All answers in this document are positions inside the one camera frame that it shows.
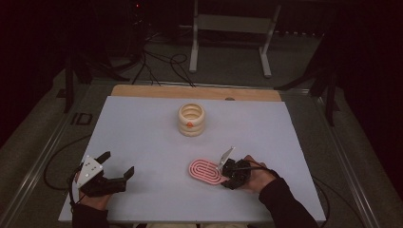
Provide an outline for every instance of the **black sleeve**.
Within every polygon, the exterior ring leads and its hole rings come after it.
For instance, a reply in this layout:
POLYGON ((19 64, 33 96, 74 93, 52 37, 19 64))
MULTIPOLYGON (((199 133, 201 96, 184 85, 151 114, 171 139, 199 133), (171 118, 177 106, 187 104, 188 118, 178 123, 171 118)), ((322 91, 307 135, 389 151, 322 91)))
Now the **black sleeve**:
POLYGON ((108 228, 107 211, 78 204, 73 209, 73 228, 108 228))
POLYGON ((294 198, 283 178, 267 184, 261 190, 259 200, 270 211, 276 228, 318 227, 305 207, 294 198))

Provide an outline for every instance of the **striped oval object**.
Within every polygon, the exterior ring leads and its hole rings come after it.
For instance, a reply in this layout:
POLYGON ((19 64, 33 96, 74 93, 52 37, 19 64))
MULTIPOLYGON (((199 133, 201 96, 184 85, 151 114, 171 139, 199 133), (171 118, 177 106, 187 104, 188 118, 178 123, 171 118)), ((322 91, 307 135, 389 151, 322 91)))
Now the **striped oval object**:
POLYGON ((189 165, 189 173, 195 179, 208 182, 210 184, 219 184, 228 181, 221 175, 217 165, 208 160, 194 160, 189 165))

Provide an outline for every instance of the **human hand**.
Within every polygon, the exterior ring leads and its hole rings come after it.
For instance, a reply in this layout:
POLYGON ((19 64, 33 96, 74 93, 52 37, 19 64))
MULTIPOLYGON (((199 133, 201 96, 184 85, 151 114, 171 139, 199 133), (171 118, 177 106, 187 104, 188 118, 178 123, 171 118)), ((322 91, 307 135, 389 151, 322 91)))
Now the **human hand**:
MULTIPOLYGON (((80 177, 80 172, 77 172, 76 176, 75 176, 75 181, 77 182, 78 177, 80 177)), ((110 197, 112 197, 112 195, 105 195, 105 196, 101 196, 101 197, 93 197, 90 198, 88 196, 86 196, 86 194, 84 194, 81 190, 79 190, 79 203, 95 208, 97 210, 100 211, 104 211, 106 210, 106 206, 107 203, 109 202, 110 197)))
MULTIPOLYGON (((263 162, 259 163, 255 161, 250 155, 247 155, 244 160, 249 162, 251 164, 251 167, 267 168, 266 164, 264 164, 263 162)), ((263 189, 267 184, 269 184, 271 181, 274 181, 275 179, 276 177, 267 170, 252 169, 251 177, 249 181, 242 186, 242 189, 252 191, 253 193, 260 193, 261 189, 263 189)))

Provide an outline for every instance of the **beige cylindrical container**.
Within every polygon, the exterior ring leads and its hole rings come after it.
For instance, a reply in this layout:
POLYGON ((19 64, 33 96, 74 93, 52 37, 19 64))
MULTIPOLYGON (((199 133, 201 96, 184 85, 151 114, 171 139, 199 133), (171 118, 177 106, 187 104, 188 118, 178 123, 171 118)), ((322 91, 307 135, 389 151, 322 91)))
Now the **beige cylindrical container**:
POLYGON ((178 128, 184 136, 199 136, 204 130, 204 120, 205 112, 199 104, 184 104, 178 111, 178 128))

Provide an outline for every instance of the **person's arm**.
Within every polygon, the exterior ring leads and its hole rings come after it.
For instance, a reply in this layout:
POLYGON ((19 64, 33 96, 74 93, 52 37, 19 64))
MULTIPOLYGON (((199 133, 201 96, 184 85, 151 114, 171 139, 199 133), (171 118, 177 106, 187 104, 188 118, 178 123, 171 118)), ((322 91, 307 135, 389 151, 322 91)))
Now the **person's arm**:
MULTIPOLYGON (((253 167, 266 167, 264 163, 257 163, 249 155, 245 160, 253 167)), ((254 169, 243 188, 259 193, 259 200, 270 211, 277 228, 318 227, 305 207, 294 198, 283 178, 276 178, 267 170, 254 169)))
POLYGON ((73 228, 108 228, 106 206, 112 195, 89 198, 79 192, 80 201, 72 208, 73 228))

